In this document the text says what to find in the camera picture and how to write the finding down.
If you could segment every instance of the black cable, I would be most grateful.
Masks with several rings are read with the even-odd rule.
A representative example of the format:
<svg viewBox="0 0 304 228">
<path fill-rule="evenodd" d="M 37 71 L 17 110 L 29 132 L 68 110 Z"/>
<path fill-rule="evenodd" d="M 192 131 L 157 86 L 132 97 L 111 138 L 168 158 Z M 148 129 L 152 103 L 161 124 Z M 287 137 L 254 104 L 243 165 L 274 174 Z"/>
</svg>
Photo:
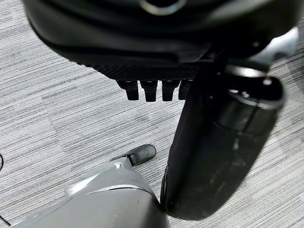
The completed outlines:
<svg viewBox="0 0 304 228">
<path fill-rule="evenodd" d="M 4 217 L 2 217 L 1 215 L 0 215 L 0 219 L 9 227 L 11 226 L 11 224 L 6 219 L 4 219 Z"/>
</svg>

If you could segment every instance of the gray carpet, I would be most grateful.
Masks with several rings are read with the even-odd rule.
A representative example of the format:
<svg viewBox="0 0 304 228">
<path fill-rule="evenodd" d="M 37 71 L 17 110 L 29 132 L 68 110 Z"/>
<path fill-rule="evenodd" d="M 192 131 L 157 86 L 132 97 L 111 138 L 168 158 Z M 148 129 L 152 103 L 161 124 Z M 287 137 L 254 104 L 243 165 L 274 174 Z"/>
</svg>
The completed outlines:
<svg viewBox="0 0 304 228">
<path fill-rule="evenodd" d="M 304 227 L 304 21 L 297 53 L 271 75 L 288 103 L 252 171 L 234 196 L 201 222 L 170 218 L 173 228 Z M 160 195 L 184 102 L 128 101 L 116 82 L 46 47 L 21 3 L 0 0 L 0 215 L 9 222 L 50 206 L 63 188 L 108 159 L 144 143 L 154 161 L 136 170 Z M 0 228 L 6 225 L 0 221 Z"/>
</svg>

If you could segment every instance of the metal bracket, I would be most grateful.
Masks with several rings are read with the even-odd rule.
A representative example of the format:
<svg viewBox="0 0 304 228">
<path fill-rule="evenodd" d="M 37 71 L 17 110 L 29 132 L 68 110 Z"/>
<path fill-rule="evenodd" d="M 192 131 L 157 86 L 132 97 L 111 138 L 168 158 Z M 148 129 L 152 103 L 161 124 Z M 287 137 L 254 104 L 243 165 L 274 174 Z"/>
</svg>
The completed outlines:
<svg viewBox="0 0 304 228">
<path fill-rule="evenodd" d="M 292 55 L 299 40 L 297 27 L 272 41 L 259 53 L 245 59 L 229 59 L 225 73 L 244 77 L 262 77 L 267 74 L 271 65 L 284 57 Z"/>
</svg>

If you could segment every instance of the black plastic tab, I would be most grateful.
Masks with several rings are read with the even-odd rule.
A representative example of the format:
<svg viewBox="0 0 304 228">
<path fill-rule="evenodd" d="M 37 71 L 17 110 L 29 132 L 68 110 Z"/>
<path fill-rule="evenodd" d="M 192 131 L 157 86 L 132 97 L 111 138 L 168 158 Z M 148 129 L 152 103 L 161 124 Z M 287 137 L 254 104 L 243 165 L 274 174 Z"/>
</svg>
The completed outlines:
<svg viewBox="0 0 304 228">
<path fill-rule="evenodd" d="M 179 88 L 179 99 L 180 100 L 186 100 L 188 92 L 190 90 L 191 84 L 193 82 L 193 79 L 189 80 L 182 80 L 180 83 L 180 88 Z"/>
<path fill-rule="evenodd" d="M 162 100 L 172 101 L 174 89 L 180 84 L 180 80 L 162 81 Z"/>
<path fill-rule="evenodd" d="M 139 99 L 137 81 L 117 80 L 117 83 L 118 83 L 119 87 L 126 90 L 127 97 L 130 101 L 137 101 Z"/>
<path fill-rule="evenodd" d="M 146 101 L 156 101 L 156 89 L 158 81 L 141 81 L 142 88 L 146 94 Z"/>
</svg>

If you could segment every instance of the black lever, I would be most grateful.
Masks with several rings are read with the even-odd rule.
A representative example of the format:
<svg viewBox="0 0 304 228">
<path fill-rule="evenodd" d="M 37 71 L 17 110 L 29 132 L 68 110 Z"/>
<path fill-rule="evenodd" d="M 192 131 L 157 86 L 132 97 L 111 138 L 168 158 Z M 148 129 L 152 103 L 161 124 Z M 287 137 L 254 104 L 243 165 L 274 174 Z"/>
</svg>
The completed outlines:
<svg viewBox="0 0 304 228">
<path fill-rule="evenodd" d="M 117 83 L 118 83 L 119 87 L 126 90 L 127 97 L 130 101 L 136 101 L 139 99 L 137 81 L 117 80 Z"/>
<path fill-rule="evenodd" d="M 214 76 L 204 84 L 192 84 L 162 181 L 164 210 L 187 220 L 210 216 L 236 191 L 285 103 L 276 78 Z"/>
<path fill-rule="evenodd" d="M 158 81 L 141 81 L 147 102 L 156 101 L 156 89 Z"/>
</svg>

